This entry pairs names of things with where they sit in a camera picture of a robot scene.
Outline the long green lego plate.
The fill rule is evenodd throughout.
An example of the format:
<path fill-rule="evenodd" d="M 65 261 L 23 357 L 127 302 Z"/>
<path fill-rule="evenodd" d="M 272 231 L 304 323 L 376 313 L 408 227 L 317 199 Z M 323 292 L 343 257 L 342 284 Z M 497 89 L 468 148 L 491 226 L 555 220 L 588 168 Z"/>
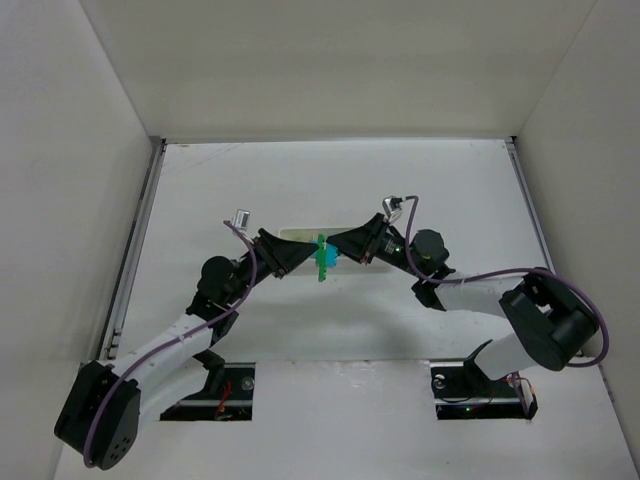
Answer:
<path fill-rule="evenodd" d="M 323 234 L 317 237 L 318 250 L 316 251 L 316 266 L 318 268 L 318 281 L 320 283 L 326 280 L 327 276 L 327 244 Z"/>

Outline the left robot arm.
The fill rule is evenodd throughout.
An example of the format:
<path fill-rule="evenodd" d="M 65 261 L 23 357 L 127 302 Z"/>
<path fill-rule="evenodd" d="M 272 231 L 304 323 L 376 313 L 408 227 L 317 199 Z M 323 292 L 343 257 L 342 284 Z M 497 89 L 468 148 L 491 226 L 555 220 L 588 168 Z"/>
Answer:
<path fill-rule="evenodd" d="M 79 369 L 54 434 L 81 454 L 86 467 L 108 470 L 121 461 L 136 439 L 152 389 L 187 361 L 206 355 L 231 329 L 257 284 L 286 276 L 318 249 L 264 229 L 253 239 L 238 237 L 246 254 L 206 260 L 190 305 L 167 330 L 121 358 L 93 360 Z"/>

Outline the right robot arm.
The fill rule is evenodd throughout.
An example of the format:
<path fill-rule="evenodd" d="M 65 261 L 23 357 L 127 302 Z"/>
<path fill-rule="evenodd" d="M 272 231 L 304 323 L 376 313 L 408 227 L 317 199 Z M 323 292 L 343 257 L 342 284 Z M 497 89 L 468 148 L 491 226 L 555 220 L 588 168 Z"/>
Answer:
<path fill-rule="evenodd" d="M 449 252 L 433 230 L 406 238 L 377 214 L 327 242 L 355 262 L 379 259 L 414 276 L 412 291 L 428 309 L 507 321 L 510 334 L 486 341 L 465 360 L 469 374 L 481 379 L 497 380 L 531 366 L 561 371 L 600 329 L 596 315 L 545 269 L 508 278 L 464 279 L 447 266 Z"/>

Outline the white three-compartment tray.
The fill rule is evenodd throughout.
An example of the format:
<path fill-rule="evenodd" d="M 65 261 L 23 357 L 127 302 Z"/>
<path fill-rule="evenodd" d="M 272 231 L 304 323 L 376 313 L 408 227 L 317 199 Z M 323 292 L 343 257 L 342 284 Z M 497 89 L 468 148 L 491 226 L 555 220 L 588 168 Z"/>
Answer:
<path fill-rule="evenodd" d="M 285 240 L 303 241 L 316 243 L 319 234 L 323 234 L 325 239 L 330 235 L 342 233 L 349 230 L 349 227 L 310 227 L 310 228 L 282 228 L 277 236 Z M 316 254 L 307 259 L 299 266 L 292 276 L 318 276 L 316 266 Z M 374 259 L 368 265 L 362 265 L 339 254 L 337 265 L 334 268 L 327 268 L 327 276 L 331 275 L 355 275 L 355 274 L 386 274 L 391 273 L 392 267 L 379 259 Z"/>

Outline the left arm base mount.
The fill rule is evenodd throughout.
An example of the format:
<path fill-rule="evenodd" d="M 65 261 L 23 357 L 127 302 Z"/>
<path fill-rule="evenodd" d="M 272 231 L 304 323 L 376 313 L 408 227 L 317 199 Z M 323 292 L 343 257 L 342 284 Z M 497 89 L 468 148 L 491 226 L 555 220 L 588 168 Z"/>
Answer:
<path fill-rule="evenodd" d="M 194 393 L 182 398 L 159 417 L 169 422 L 244 422 L 253 417 L 255 363 L 227 363 L 207 350 L 194 356 L 207 376 Z"/>

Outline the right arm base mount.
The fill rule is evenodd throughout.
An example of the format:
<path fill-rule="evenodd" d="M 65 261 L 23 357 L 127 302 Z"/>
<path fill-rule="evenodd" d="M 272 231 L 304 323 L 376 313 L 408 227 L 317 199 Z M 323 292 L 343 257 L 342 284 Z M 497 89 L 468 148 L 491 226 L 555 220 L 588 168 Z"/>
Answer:
<path fill-rule="evenodd" d="M 475 365 L 477 355 L 489 343 L 481 344 L 466 358 L 430 363 L 438 420 L 531 421 L 537 414 L 537 395 L 529 379 L 513 372 L 491 380 Z"/>

